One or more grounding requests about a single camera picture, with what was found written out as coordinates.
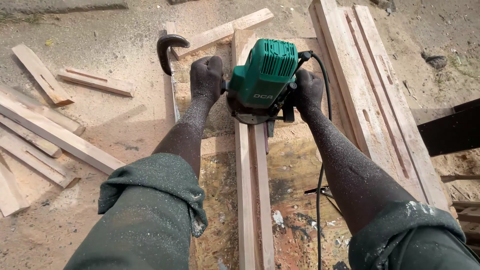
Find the sandy ground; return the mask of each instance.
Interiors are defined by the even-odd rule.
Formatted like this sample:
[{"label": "sandy ground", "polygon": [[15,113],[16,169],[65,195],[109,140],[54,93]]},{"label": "sandy ground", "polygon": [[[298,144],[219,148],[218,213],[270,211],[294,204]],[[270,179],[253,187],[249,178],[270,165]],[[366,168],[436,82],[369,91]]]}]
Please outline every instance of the sandy ground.
[{"label": "sandy ground", "polygon": [[[407,0],[396,3],[390,16],[372,6],[382,40],[391,55],[417,123],[451,113],[454,105],[480,98],[479,17],[476,0],[459,2]],[[338,1],[349,6],[352,1]],[[355,1],[369,5],[367,0]],[[56,74],[64,66],[86,69],[134,82],[135,98],[60,82],[76,101],[59,108],[86,125],[82,137],[107,153],[132,162],[149,155],[173,125],[170,78],[156,58],[157,38],[165,22],[176,21],[185,36],[268,7],[275,20],[256,30],[258,37],[314,37],[308,15],[310,0],[199,0],[176,6],[165,1],[131,0],[127,11],[94,11],[48,15],[43,23],[0,21],[0,82],[44,102],[41,89],[13,56],[11,48],[25,43]],[[53,44],[45,45],[47,39]],[[449,59],[435,71],[425,64],[425,49]],[[31,208],[0,218],[0,268],[61,269],[88,231],[96,214],[99,184],[106,175],[71,155],[60,161],[82,177],[61,190],[37,172],[2,152],[27,194]],[[472,150],[432,159],[439,174],[479,174],[480,151]],[[447,184],[452,199],[479,200],[478,184]]]}]

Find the dirt ground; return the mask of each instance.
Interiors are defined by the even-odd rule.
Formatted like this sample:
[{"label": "dirt ground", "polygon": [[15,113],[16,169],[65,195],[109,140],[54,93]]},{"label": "dirt ground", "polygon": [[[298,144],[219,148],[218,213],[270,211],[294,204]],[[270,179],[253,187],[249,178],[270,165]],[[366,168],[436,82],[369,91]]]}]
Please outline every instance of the dirt ground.
[{"label": "dirt ground", "polygon": [[[353,1],[337,1],[349,6]],[[368,0],[356,4],[370,5]],[[19,64],[11,48],[25,43],[56,74],[64,66],[90,70],[134,82],[135,98],[63,83],[76,103],[58,111],[83,123],[82,138],[123,162],[149,155],[174,123],[170,78],[156,58],[157,38],[165,22],[176,21],[179,33],[199,33],[269,8],[275,19],[256,30],[258,37],[315,37],[310,0],[199,0],[167,5],[160,0],[130,0],[126,11],[93,11],[27,17],[15,22],[0,16],[0,82],[44,102],[42,90]],[[418,124],[451,113],[451,107],[480,98],[480,2],[405,0],[390,16],[371,6],[372,15]],[[47,39],[53,44],[46,46]],[[436,71],[420,57],[426,50],[444,55],[448,65]],[[63,268],[98,221],[98,188],[106,175],[81,160],[64,155],[60,162],[82,179],[61,190],[4,151],[1,155],[28,196],[30,209],[0,218],[0,268]],[[440,175],[480,174],[480,151],[432,158]],[[452,200],[480,200],[477,182],[445,185]]]}]

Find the hand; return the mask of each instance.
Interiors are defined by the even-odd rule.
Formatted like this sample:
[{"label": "hand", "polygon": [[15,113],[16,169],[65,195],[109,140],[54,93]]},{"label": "hand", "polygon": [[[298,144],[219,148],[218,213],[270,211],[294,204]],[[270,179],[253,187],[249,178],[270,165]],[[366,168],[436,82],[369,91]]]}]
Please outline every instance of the hand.
[{"label": "hand", "polygon": [[312,72],[299,69],[296,73],[297,89],[294,92],[294,104],[302,118],[315,110],[321,110],[324,81]]},{"label": "hand", "polygon": [[218,56],[203,57],[192,63],[190,92],[192,101],[205,100],[211,107],[220,98],[222,90],[223,62]]}]

